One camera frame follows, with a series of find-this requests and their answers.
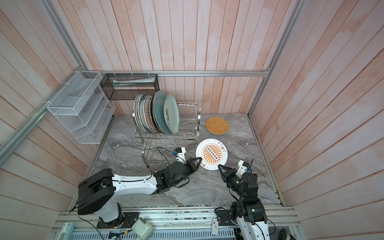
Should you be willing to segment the small orange sunburst plate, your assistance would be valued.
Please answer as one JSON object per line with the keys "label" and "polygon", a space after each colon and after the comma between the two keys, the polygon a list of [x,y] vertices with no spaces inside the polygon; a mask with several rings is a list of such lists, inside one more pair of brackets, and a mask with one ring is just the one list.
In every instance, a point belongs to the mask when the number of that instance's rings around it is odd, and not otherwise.
{"label": "small orange sunburst plate", "polygon": [[196,158],[202,158],[200,166],[207,171],[217,171],[219,165],[225,166],[229,159],[226,145],[218,139],[207,138],[200,141],[195,149]]}

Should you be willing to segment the stainless steel dish rack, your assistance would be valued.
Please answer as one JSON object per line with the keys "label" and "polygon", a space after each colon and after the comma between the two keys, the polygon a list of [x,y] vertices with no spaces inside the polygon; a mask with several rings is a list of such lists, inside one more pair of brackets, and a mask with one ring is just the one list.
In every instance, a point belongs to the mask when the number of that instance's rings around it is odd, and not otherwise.
{"label": "stainless steel dish rack", "polygon": [[164,155],[166,149],[174,150],[175,148],[184,147],[188,156],[193,156],[193,151],[200,136],[201,108],[197,103],[178,103],[180,114],[179,131],[173,135],[164,133],[144,133],[139,127],[136,127],[135,138],[140,139],[143,143],[142,160],[148,168],[150,164],[167,164],[174,162],[171,157],[164,158],[157,150],[161,147]]}

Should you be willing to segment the light green lotus plate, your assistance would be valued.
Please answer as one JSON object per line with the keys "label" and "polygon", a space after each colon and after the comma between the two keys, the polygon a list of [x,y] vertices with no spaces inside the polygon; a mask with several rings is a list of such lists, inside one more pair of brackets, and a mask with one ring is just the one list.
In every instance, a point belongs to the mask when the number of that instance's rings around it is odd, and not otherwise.
{"label": "light green lotus plate", "polygon": [[164,103],[164,117],[172,134],[177,134],[180,126],[180,114],[178,103],[174,96],[167,95]]}

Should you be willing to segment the black round plate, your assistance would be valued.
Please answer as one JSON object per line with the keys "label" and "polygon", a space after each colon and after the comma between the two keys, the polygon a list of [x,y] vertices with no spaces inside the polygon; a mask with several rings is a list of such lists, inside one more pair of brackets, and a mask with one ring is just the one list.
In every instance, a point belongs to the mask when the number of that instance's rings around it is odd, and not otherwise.
{"label": "black round plate", "polygon": [[156,123],[156,120],[155,120],[155,115],[154,115],[154,108],[153,108],[153,100],[151,100],[151,105],[150,105],[150,113],[151,113],[151,119],[152,119],[152,123],[153,123],[153,126],[156,130],[156,133],[160,133],[160,130],[157,126],[157,123]]}

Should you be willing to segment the grey green plain plate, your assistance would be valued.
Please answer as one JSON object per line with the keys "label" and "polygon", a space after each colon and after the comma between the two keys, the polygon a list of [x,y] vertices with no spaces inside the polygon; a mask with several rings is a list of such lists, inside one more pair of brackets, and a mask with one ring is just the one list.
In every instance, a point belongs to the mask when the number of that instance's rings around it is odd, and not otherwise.
{"label": "grey green plain plate", "polygon": [[153,109],[154,120],[158,129],[163,134],[171,135],[172,132],[166,123],[165,114],[164,114],[166,97],[167,95],[164,91],[161,91],[161,90],[157,91],[153,97],[152,109]]}

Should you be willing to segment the large orange sunburst plate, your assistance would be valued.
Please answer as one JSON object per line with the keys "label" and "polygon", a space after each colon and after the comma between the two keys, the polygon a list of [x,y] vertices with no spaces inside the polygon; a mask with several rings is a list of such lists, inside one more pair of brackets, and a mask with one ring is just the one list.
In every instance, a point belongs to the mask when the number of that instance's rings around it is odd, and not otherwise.
{"label": "large orange sunburst plate", "polygon": [[153,95],[148,94],[145,98],[144,102],[144,114],[145,114],[145,121],[148,126],[148,129],[151,133],[157,134],[159,131],[155,127],[153,120],[152,120],[152,113],[151,113],[151,102],[153,99]]}

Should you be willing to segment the white plate green text rim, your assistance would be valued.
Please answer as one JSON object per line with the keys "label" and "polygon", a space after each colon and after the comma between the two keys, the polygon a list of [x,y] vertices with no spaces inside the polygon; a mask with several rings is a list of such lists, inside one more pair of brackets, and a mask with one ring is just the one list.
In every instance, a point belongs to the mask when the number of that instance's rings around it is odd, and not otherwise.
{"label": "white plate green text rim", "polygon": [[144,104],[145,104],[145,98],[148,94],[142,94],[140,100],[139,100],[139,120],[140,124],[142,126],[142,130],[144,133],[149,133],[149,128],[146,126],[146,118],[145,118],[145,110],[144,110]]}

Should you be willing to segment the white plate cloud line pattern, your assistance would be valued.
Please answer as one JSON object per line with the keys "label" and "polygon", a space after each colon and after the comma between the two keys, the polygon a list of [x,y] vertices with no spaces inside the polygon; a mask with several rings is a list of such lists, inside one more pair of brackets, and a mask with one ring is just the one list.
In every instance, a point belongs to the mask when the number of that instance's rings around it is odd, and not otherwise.
{"label": "white plate cloud line pattern", "polygon": [[134,120],[135,120],[135,122],[136,122],[136,125],[137,125],[139,131],[141,130],[141,128],[140,128],[140,125],[139,125],[139,121],[138,121],[138,119],[137,119],[137,117],[138,117],[137,103],[138,103],[138,101],[140,100],[140,98],[141,98],[141,94],[138,94],[138,95],[135,97],[135,101],[134,101],[134,110],[133,110]]}

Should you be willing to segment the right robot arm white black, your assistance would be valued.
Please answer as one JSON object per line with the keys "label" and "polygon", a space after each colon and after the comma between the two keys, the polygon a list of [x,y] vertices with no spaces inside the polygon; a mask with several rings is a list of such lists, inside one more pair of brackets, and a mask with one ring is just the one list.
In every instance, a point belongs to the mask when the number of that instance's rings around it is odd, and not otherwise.
{"label": "right robot arm white black", "polygon": [[231,205],[231,219],[239,226],[243,239],[269,240],[268,218],[258,196],[258,175],[223,165],[218,169],[227,188],[238,195]]}

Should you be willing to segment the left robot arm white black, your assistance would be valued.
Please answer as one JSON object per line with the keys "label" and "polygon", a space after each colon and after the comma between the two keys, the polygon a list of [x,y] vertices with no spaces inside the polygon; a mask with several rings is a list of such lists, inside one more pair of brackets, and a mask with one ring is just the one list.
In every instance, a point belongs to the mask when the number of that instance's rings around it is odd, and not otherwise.
{"label": "left robot arm white black", "polygon": [[114,200],[117,196],[132,194],[162,194],[195,173],[202,158],[189,158],[186,163],[174,162],[165,169],[149,176],[126,177],[103,169],[83,180],[78,185],[78,215],[96,214],[105,223],[122,218],[121,206]]}

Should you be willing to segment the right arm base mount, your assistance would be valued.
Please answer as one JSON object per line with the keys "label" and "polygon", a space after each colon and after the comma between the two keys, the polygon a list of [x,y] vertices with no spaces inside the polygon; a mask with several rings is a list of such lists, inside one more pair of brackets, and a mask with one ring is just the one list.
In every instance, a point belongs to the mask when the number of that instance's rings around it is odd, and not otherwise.
{"label": "right arm base mount", "polygon": [[226,210],[222,207],[216,208],[214,210],[217,215],[219,226],[237,226],[235,215],[231,210]]}

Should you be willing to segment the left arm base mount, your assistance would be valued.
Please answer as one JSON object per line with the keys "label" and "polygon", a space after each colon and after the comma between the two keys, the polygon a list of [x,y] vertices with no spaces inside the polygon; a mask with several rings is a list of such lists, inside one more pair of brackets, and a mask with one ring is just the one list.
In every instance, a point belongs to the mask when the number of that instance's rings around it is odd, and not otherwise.
{"label": "left arm base mount", "polygon": [[139,219],[139,212],[122,212],[122,214],[112,222],[106,223],[99,218],[97,229],[130,229],[134,223]]}

